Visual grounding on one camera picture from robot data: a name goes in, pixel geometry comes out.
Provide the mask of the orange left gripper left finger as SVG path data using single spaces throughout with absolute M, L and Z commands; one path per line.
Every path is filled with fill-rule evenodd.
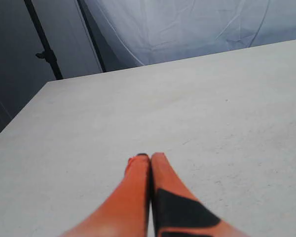
M 146 237 L 149 217 L 150 159 L 129 158 L 124 177 L 113 193 L 63 237 Z

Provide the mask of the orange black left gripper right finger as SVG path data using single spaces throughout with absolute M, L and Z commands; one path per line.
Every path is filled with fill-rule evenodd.
M 151 157 L 156 237 L 246 237 L 207 209 L 184 185 L 164 153 Z

